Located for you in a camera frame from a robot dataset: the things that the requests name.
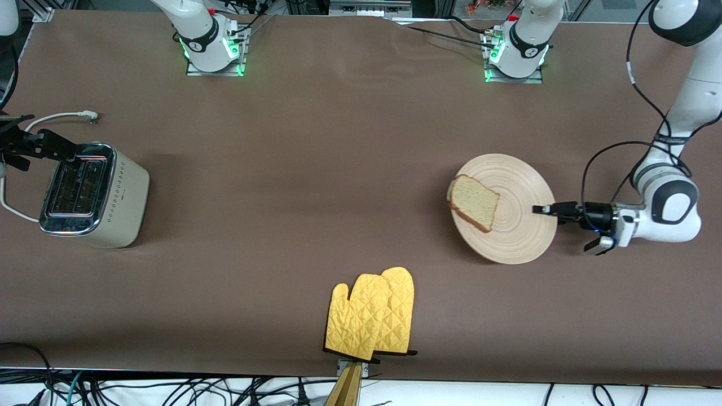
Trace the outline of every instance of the bread slice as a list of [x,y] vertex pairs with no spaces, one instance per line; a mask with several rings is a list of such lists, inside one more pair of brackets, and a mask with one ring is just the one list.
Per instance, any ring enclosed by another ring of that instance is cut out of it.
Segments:
[[456,176],[447,195],[449,206],[465,221],[483,233],[492,230],[494,213],[499,204],[499,194],[487,189],[478,180],[467,176]]

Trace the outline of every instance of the blue cable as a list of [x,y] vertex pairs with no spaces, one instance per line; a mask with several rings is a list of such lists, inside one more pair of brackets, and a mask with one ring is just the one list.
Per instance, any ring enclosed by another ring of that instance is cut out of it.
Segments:
[[73,382],[70,384],[70,389],[68,389],[68,399],[65,399],[65,406],[72,405],[72,398],[73,398],[73,389],[75,389],[75,385],[78,384],[78,379],[80,378],[80,374],[83,371],[78,371],[78,373],[75,375],[75,378],[73,378]]

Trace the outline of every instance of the quilted fabric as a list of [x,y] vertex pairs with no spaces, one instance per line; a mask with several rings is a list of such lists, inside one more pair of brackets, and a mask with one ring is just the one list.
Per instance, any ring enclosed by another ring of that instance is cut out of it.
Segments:
[[331,294],[325,348],[371,360],[390,295],[386,278],[379,275],[359,275],[350,298],[348,285],[336,285]]
[[411,316],[414,310],[414,280],[406,268],[390,268],[381,274],[391,294],[376,341],[376,350],[406,354],[411,338]]

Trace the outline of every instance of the round wooden board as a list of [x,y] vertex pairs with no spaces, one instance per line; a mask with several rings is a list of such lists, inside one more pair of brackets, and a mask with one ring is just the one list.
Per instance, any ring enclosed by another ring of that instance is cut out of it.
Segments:
[[501,264],[523,264],[549,248],[557,232],[557,219],[531,212],[534,205],[554,203],[554,194],[539,172],[509,155],[488,154],[467,162],[457,176],[462,174],[500,195],[489,233],[451,210],[461,237],[474,251]]

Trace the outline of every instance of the brown table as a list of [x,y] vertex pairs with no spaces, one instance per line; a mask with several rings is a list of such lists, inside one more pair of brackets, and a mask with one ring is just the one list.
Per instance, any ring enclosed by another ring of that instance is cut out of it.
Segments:
[[[545,83],[504,85],[484,82],[473,46],[374,17],[280,17],[253,37],[245,77],[203,78],[184,76],[163,14],[57,12],[36,26],[7,111],[105,113],[48,128],[116,146],[151,191],[129,249],[51,238],[0,210],[0,336],[55,366],[328,376],[331,289],[401,265],[419,355],[384,359],[385,378],[720,384],[719,127],[686,154],[705,221],[690,243],[588,257],[593,234],[570,226],[538,260],[496,265],[461,240],[444,201],[488,152],[578,199],[595,151],[649,140],[659,119],[629,86],[629,29],[561,25]],[[633,55],[666,108],[690,50],[643,27]],[[588,198],[608,199],[642,153],[601,158]],[[9,201],[37,212],[51,168],[11,170]],[[0,364],[39,361],[5,351]]]

